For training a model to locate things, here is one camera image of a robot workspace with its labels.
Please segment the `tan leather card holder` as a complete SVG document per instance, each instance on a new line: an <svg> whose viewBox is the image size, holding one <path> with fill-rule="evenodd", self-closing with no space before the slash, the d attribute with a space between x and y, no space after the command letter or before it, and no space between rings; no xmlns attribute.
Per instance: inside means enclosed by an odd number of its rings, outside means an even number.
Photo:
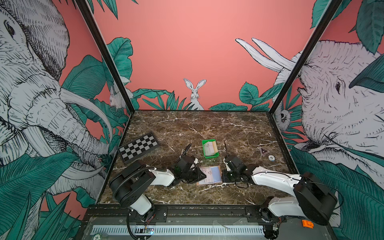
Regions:
<svg viewBox="0 0 384 240"><path fill-rule="evenodd" d="M200 170L206 175L206 178L197 182L198 186L221 184L223 182L220 166L204 167L204 168L200 168Z"/></svg>

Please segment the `green plastic card tray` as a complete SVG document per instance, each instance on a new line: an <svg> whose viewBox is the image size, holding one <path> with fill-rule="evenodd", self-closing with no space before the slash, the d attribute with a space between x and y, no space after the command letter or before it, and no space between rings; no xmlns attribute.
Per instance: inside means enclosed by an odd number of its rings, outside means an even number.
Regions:
<svg viewBox="0 0 384 240"><path fill-rule="evenodd" d="M204 157L206 159L217 158L219 156L219 150L216 140L202 140Z"/></svg>

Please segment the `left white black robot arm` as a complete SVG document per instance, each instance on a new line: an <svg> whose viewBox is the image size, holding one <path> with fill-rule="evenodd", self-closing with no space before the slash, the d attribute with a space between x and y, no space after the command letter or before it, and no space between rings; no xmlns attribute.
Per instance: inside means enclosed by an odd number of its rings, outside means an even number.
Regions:
<svg viewBox="0 0 384 240"><path fill-rule="evenodd" d="M110 182L113 199L122 207L137 212L142 222L154 218L156 208L145 195L150 186L173 187L183 182L195 184L207 178L197 166L195 157L183 155L167 169L160 169L138 160L119 172Z"/></svg>

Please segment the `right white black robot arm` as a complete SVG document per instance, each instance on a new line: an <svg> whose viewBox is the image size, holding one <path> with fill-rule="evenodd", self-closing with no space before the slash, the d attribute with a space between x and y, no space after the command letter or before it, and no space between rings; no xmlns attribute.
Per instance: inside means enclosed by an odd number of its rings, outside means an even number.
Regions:
<svg viewBox="0 0 384 240"><path fill-rule="evenodd" d="M254 164L247 166L234 155L227 155L223 162L227 168L223 172L225 182L266 186L289 194L269 197L260 205L257 218L266 223L282 217L300 217L321 226L329 223L338 199L314 174L285 174Z"/></svg>

